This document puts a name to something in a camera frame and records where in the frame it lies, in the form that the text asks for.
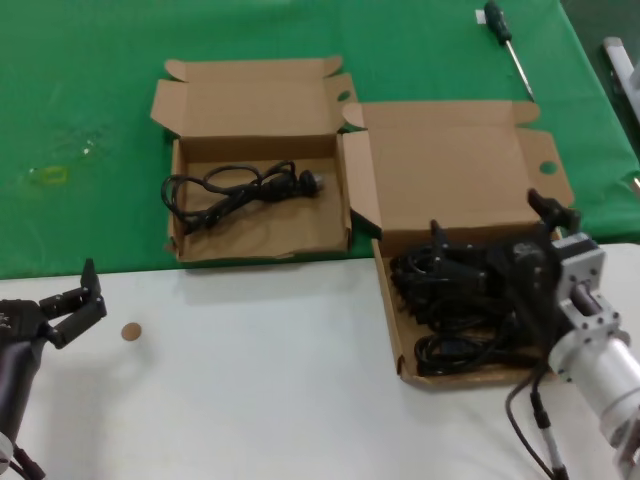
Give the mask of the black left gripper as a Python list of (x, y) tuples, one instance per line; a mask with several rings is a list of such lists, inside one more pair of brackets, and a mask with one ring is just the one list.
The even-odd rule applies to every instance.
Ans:
[[(94, 261), (88, 258), (78, 288), (45, 298), (1, 301), (1, 349), (49, 341), (62, 349), (107, 315)], [(51, 327), (49, 320), (64, 317)]]

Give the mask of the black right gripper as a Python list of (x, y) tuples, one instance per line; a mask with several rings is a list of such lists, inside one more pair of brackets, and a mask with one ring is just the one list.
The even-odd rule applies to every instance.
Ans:
[[(560, 267), (551, 252), (553, 233), (580, 231), (581, 215), (555, 198), (528, 190), (528, 204), (544, 227), (531, 227), (502, 237), (487, 247), (487, 261), (504, 284), (519, 322), (542, 351), (552, 349), (558, 331), (556, 289)], [(440, 224), (432, 219), (431, 265), (433, 274), (455, 284), (484, 292), (487, 284), (486, 250), (473, 244), (452, 243)]]

